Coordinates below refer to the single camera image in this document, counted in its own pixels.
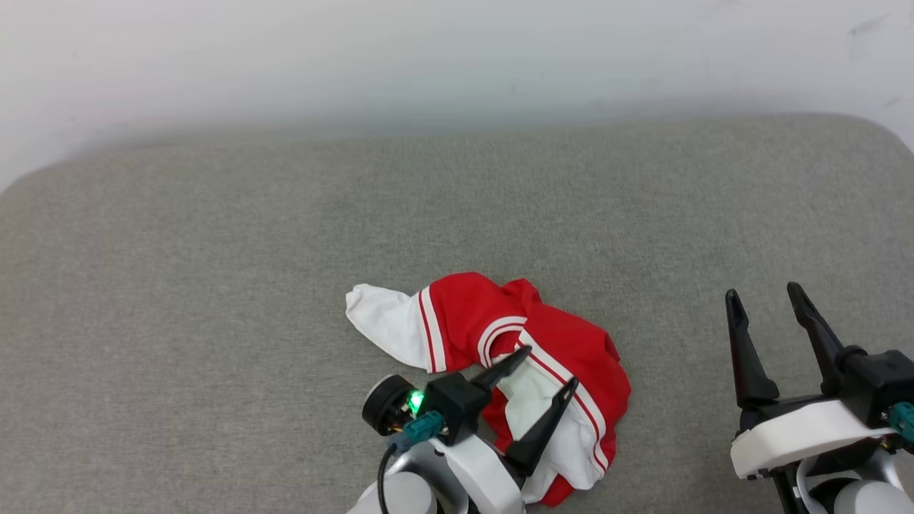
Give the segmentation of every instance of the striped trim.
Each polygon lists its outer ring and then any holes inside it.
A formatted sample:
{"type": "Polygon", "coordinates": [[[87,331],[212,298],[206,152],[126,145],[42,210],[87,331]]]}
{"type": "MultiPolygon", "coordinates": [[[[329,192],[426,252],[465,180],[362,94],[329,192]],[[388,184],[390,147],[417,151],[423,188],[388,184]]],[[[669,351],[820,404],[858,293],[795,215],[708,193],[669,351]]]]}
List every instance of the striped trim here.
{"type": "MultiPolygon", "coordinates": [[[[559,387],[565,385],[565,383],[574,376],[542,349],[525,330],[520,333],[517,340],[519,345],[533,347],[533,351],[530,352],[530,360],[555,379],[556,385],[559,387]]],[[[606,454],[603,453],[603,449],[600,447],[600,440],[606,435],[606,420],[603,419],[603,413],[590,396],[590,393],[587,392],[587,388],[584,387],[583,382],[579,382],[571,405],[578,408],[590,420],[588,426],[593,429],[593,433],[596,436],[593,444],[593,451],[590,454],[590,460],[594,467],[600,471],[600,475],[602,476],[610,466],[610,460],[606,458],[606,454]]]]}
{"type": "Polygon", "coordinates": [[[524,323],[526,323],[526,317],[524,316],[499,317],[490,323],[479,337],[479,344],[477,345],[479,350],[479,363],[485,368],[491,368],[492,356],[489,355],[489,352],[492,350],[492,343],[495,342],[495,338],[505,332],[520,332],[524,329],[524,323]]]}
{"type": "Polygon", "coordinates": [[[429,343],[431,372],[440,373],[448,367],[444,357],[444,340],[441,337],[441,327],[438,325],[435,307],[431,304],[430,288],[431,286],[419,291],[419,308],[422,312],[422,322],[425,324],[425,335],[429,343]]]}

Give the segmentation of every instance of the black cylindrical camera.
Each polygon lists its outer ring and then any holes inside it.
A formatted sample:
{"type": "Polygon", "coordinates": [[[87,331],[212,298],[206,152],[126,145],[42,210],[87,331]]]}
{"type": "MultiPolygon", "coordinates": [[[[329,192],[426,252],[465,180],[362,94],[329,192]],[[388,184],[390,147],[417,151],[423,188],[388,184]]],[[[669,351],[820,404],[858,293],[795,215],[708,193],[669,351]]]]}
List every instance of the black cylindrical camera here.
{"type": "Polygon", "coordinates": [[[421,392],[399,375],[390,375],[372,388],[362,406],[362,419],[381,435],[391,435],[415,418],[421,392]]]}

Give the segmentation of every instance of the red fabric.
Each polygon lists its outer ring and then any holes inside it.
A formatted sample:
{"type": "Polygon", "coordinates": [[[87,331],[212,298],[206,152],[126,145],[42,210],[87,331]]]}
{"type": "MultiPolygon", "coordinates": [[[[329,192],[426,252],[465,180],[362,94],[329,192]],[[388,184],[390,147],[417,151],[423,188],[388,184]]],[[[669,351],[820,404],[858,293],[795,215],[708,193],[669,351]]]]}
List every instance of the red fabric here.
{"type": "MultiPolygon", "coordinates": [[[[578,393],[575,397],[590,416],[594,431],[598,433],[600,450],[607,462],[612,462],[616,452],[614,425],[625,414],[631,388],[619,363],[619,354],[605,330],[543,304],[537,289],[526,279],[499,286],[479,273],[457,273],[433,283],[429,292],[434,313],[423,310],[423,316],[437,318],[448,370],[464,369],[474,363],[485,365],[480,359],[480,346],[484,347],[487,329],[489,333],[496,327],[513,330],[494,338],[489,356],[514,351],[522,327],[548,357],[580,380],[580,386],[586,389],[592,403],[584,402],[578,393]],[[526,322],[518,324],[501,319],[509,316],[526,317],[526,322]],[[602,432],[597,429],[598,422],[588,411],[587,404],[595,404],[599,409],[596,415],[602,414],[605,422],[602,432]]],[[[550,368],[549,362],[535,360],[546,371],[564,380],[558,371],[550,368]]],[[[434,363],[433,368],[442,370],[441,365],[434,363]]],[[[513,441],[505,418],[506,403],[502,392],[496,390],[483,411],[483,418],[497,434],[495,446],[502,451],[513,441]]],[[[594,460],[600,462],[601,471],[605,472],[597,449],[593,451],[594,460]]],[[[542,502],[555,507],[572,490],[568,481],[559,476],[542,502]]]]}

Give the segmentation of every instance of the white fabric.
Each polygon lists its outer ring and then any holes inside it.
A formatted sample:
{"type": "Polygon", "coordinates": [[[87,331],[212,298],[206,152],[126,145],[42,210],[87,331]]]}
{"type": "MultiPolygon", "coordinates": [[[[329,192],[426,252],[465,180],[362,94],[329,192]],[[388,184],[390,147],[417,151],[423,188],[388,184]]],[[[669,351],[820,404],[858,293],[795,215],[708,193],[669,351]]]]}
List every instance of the white fabric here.
{"type": "MultiPolygon", "coordinates": [[[[372,343],[400,362],[431,372],[429,342],[420,311],[420,295],[412,297],[398,291],[368,284],[355,286],[346,294],[346,317],[372,343]]],[[[486,360],[497,362],[486,356],[486,360]]],[[[525,434],[548,409],[561,382],[531,359],[521,364],[498,388],[505,394],[505,418],[511,434],[525,434]]],[[[541,500],[556,476],[561,474],[575,489],[590,489],[600,479],[591,452],[596,436],[590,420],[572,405],[565,411],[552,440],[543,452],[533,476],[521,491],[525,503],[541,500]]]]}

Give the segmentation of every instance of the red and white garment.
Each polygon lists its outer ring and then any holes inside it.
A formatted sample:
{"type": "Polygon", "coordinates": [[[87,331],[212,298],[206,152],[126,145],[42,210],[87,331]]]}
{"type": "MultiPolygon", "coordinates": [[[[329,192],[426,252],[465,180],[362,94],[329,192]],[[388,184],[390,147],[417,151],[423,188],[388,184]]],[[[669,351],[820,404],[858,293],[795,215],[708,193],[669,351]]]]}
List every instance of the red and white garment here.
{"type": "Polygon", "coordinates": [[[391,357],[429,373],[488,368],[520,345],[533,347],[483,411],[502,451],[578,377],[571,405],[524,484],[526,503],[554,507],[573,489],[593,487],[610,466],[614,427],[631,393],[619,354],[605,330],[543,304],[526,279],[499,286],[479,273],[457,273],[412,297],[360,284],[346,295],[346,316],[391,357]]]}

